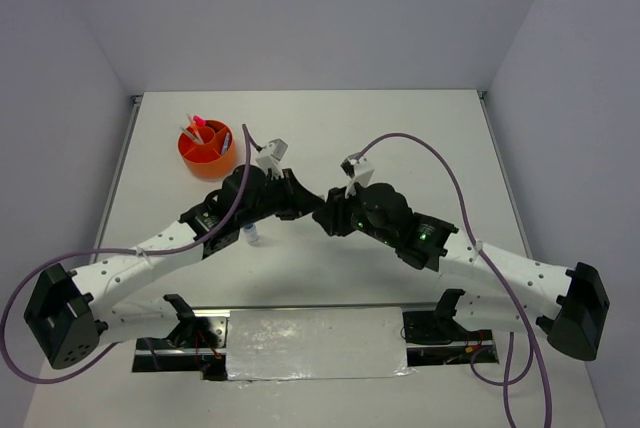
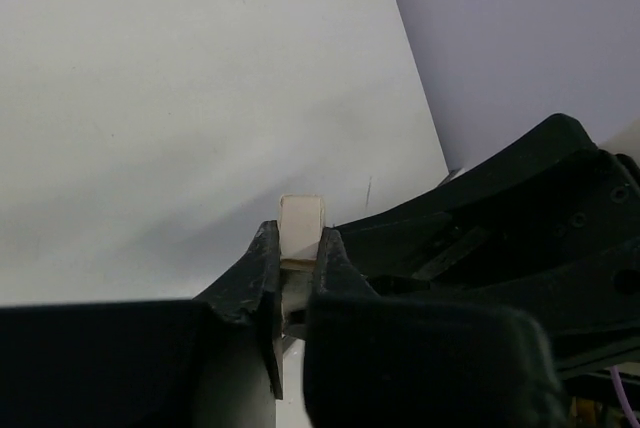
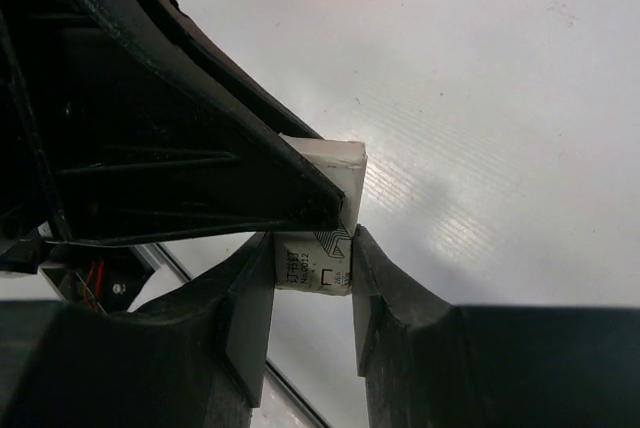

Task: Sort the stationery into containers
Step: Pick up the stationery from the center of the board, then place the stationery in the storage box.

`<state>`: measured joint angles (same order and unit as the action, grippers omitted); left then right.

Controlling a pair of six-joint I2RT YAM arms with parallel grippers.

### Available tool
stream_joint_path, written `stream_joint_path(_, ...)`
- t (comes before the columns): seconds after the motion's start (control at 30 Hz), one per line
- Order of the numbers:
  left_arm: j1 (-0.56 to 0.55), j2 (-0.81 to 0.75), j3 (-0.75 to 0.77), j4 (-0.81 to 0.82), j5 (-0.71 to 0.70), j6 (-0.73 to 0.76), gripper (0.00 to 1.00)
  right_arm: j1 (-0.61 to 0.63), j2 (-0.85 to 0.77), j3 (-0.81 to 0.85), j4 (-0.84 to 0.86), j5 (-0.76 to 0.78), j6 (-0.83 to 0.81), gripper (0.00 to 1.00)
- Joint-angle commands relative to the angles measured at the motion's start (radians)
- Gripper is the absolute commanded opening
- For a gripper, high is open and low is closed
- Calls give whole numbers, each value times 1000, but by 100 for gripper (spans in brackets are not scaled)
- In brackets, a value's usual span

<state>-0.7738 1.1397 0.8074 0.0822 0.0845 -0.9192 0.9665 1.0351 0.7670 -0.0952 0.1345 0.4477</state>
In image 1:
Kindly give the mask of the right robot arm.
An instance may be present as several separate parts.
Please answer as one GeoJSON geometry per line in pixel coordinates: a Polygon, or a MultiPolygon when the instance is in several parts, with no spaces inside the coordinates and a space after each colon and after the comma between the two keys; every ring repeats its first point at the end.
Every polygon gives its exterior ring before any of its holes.
{"type": "Polygon", "coordinates": [[[313,218],[330,236],[359,232],[414,269],[468,280],[467,288],[445,289],[438,303],[435,328],[446,339],[522,323],[570,358],[597,357],[610,300],[598,270],[587,263],[549,265],[472,241],[455,225],[412,210],[387,183],[352,192],[334,188],[313,218]]]}

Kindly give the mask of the small blue-capped glue bottle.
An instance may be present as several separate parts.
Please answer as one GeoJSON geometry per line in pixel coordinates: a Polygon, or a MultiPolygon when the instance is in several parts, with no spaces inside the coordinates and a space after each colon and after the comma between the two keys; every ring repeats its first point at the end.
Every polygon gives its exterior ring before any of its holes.
{"type": "Polygon", "coordinates": [[[254,223],[245,225],[243,227],[243,233],[245,236],[246,241],[250,244],[250,245],[256,245],[259,243],[259,233],[257,230],[257,227],[254,223]]]}

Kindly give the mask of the black highlighter pink cap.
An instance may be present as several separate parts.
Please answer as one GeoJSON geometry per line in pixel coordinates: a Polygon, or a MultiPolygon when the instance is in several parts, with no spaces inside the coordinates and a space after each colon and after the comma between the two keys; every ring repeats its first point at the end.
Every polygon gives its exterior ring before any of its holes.
{"type": "Polygon", "coordinates": [[[202,127],[206,126],[206,121],[199,117],[199,116],[188,116],[189,122],[190,122],[190,126],[194,129],[194,130],[199,130],[202,127]]]}

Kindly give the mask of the green clear pen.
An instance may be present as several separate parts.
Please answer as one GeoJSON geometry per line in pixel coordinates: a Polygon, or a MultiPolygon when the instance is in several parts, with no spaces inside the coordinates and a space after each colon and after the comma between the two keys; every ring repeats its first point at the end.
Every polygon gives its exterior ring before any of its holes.
{"type": "Polygon", "coordinates": [[[202,145],[203,144],[203,141],[199,137],[199,134],[197,132],[191,132],[186,127],[181,127],[180,130],[187,138],[189,138],[196,145],[202,145]]]}

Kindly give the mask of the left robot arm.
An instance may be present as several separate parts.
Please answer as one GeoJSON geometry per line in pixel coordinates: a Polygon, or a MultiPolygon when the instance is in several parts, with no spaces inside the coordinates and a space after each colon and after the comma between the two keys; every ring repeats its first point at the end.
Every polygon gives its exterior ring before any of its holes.
{"type": "Polygon", "coordinates": [[[164,231],[133,248],[66,272],[56,263],[38,277],[24,319],[50,366],[70,368],[102,343],[160,338],[182,347],[218,342],[215,328],[178,294],[165,294],[150,310],[122,305],[129,295],[169,273],[195,265],[235,243],[243,227],[275,216],[292,221],[313,213],[323,199],[293,172],[273,178],[241,165],[221,187],[164,231]]]}

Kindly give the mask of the orange slim pen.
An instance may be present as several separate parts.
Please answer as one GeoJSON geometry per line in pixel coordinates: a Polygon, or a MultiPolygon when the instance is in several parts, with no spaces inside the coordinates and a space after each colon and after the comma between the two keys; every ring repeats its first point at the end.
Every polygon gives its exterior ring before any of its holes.
{"type": "Polygon", "coordinates": [[[202,145],[204,143],[203,138],[200,134],[200,129],[206,125],[206,122],[200,116],[191,114],[187,115],[187,119],[189,121],[190,137],[194,143],[202,145]]]}

